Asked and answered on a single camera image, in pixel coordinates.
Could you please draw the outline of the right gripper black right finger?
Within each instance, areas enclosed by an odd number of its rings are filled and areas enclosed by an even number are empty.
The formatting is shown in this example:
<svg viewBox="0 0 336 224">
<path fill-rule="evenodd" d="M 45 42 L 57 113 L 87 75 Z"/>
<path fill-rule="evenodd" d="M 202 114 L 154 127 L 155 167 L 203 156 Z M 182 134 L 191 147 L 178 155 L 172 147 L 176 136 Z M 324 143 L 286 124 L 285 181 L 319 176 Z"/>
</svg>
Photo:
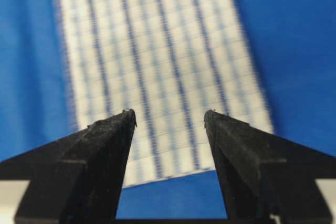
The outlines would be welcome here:
<svg viewBox="0 0 336 224">
<path fill-rule="evenodd" d="M 335 157 L 209 110 L 204 126 L 231 223 L 335 223 Z"/>
</svg>

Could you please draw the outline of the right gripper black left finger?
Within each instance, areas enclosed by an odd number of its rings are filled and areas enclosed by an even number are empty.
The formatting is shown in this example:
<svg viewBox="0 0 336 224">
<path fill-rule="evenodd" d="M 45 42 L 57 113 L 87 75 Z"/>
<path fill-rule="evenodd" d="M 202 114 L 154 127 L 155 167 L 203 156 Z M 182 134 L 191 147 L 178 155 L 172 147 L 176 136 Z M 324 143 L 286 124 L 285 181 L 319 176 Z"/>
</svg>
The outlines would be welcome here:
<svg viewBox="0 0 336 224">
<path fill-rule="evenodd" d="M 135 112 L 1 162 L 1 223 L 114 219 L 136 127 Z"/>
</svg>

